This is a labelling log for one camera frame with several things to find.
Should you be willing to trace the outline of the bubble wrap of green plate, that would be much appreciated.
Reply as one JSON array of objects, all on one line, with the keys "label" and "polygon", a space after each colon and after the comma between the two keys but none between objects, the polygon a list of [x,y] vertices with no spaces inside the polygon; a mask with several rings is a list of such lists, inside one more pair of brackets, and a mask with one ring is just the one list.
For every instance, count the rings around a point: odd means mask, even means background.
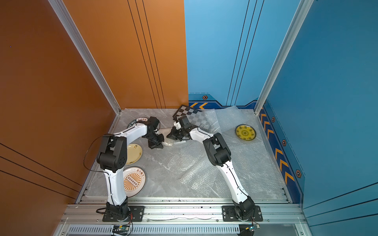
[{"label": "bubble wrap of green plate", "polygon": [[236,106],[216,109],[215,113],[221,132],[235,128],[240,124],[244,124],[249,119],[243,110],[238,109]]}]

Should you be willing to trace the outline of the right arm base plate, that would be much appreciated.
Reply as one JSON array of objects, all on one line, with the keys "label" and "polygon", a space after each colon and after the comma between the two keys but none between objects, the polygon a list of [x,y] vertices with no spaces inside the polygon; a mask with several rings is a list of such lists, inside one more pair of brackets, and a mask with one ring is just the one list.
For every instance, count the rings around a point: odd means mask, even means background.
[{"label": "right arm base plate", "polygon": [[222,219],[224,222],[253,221],[262,222],[263,216],[260,206],[255,206],[250,212],[244,212],[235,206],[222,206]]}]

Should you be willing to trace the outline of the bubble pink plate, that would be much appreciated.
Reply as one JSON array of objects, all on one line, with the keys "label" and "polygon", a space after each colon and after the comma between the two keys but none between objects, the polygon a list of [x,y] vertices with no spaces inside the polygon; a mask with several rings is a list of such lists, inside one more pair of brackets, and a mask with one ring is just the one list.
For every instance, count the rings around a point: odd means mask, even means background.
[{"label": "bubble pink plate", "polygon": [[195,197],[231,198],[223,176],[208,160],[202,143],[185,141],[164,149],[168,151],[165,157],[169,173]]}]

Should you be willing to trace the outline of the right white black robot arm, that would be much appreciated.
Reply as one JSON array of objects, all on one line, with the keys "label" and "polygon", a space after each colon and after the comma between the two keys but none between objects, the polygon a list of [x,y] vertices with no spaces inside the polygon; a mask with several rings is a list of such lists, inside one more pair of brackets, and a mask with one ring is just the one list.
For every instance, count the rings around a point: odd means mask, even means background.
[{"label": "right white black robot arm", "polygon": [[222,134],[212,134],[202,130],[192,124],[187,116],[181,116],[174,120],[174,125],[167,138],[179,141],[188,138],[202,143],[210,163],[221,172],[231,192],[237,218],[241,221],[251,220],[255,213],[256,205],[247,194],[234,170],[231,151]]}]

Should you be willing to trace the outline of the cream dinner plate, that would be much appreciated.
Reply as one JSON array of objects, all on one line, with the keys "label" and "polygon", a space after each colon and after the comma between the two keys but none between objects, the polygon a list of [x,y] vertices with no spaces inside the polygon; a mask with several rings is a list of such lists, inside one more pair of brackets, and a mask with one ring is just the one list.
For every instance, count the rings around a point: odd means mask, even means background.
[{"label": "cream dinner plate", "polygon": [[128,153],[127,153],[127,165],[134,164],[137,162],[143,153],[143,149],[138,144],[130,144],[128,145]]}]

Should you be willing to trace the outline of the bubble wrap of yellow plate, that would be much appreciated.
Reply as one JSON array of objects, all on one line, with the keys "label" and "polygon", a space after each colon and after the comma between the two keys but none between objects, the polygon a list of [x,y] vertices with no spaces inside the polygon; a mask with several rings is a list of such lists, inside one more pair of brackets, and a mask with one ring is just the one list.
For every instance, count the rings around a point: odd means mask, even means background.
[{"label": "bubble wrap of yellow plate", "polygon": [[258,202],[286,202],[284,182],[261,134],[257,132],[251,141],[238,138],[234,129],[222,135],[231,150],[233,167],[247,194]]}]

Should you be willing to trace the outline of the yellow dinner plate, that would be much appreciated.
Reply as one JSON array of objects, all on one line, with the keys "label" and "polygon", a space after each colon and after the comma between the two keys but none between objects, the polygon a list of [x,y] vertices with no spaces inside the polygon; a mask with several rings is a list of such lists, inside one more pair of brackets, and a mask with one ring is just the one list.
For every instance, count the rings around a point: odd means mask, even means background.
[{"label": "yellow dinner plate", "polygon": [[252,141],[257,136],[255,129],[247,124],[237,126],[235,129],[235,134],[238,138],[244,141]]}]

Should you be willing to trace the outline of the bubble white blue plate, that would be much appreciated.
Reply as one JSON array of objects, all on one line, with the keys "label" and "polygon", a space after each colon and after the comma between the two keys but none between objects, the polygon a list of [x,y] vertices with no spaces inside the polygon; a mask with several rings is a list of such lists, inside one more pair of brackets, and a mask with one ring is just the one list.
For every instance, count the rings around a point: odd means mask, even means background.
[{"label": "bubble white blue plate", "polygon": [[136,118],[128,124],[127,128],[134,126],[138,122],[146,122],[147,120],[148,120],[148,118],[146,118],[146,117]]}]

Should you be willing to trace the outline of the bubble item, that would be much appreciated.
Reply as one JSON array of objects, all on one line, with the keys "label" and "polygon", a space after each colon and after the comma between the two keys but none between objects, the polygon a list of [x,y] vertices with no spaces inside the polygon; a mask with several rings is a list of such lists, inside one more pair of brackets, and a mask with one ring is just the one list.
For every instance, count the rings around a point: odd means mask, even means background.
[{"label": "bubble item", "polygon": [[215,110],[199,111],[190,115],[189,121],[208,133],[218,133],[221,130]]}]

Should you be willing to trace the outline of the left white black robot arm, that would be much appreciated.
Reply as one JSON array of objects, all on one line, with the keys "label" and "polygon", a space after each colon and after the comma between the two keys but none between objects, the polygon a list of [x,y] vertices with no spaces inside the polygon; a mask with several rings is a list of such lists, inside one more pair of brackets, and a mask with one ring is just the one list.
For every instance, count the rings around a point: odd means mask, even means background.
[{"label": "left white black robot arm", "polygon": [[158,134],[159,124],[158,118],[150,117],[121,132],[102,136],[96,161],[105,175],[108,192],[103,221],[130,219],[131,210],[128,207],[123,176],[128,159],[128,145],[142,137],[148,140],[150,149],[162,149],[164,136]]}]

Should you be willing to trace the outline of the white orange sunburst plate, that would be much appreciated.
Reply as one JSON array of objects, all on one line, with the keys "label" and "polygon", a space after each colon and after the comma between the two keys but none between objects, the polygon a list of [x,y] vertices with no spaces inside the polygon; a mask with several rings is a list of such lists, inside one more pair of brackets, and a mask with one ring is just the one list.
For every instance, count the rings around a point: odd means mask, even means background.
[{"label": "white orange sunburst plate", "polygon": [[129,167],[123,171],[124,176],[124,190],[127,197],[134,197],[139,194],[146,182],[147,176],[143,169],[140,167]]}]

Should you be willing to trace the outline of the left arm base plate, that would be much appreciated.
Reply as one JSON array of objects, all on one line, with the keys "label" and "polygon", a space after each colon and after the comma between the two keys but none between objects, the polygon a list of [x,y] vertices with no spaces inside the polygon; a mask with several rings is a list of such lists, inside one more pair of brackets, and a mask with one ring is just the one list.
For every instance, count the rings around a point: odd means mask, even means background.
[{"label": "left arm base plate", "polygon": [[103,222],[141,222],[144,216],[144,206],[126,206],[122,210],[106,209],[103,215]]}]

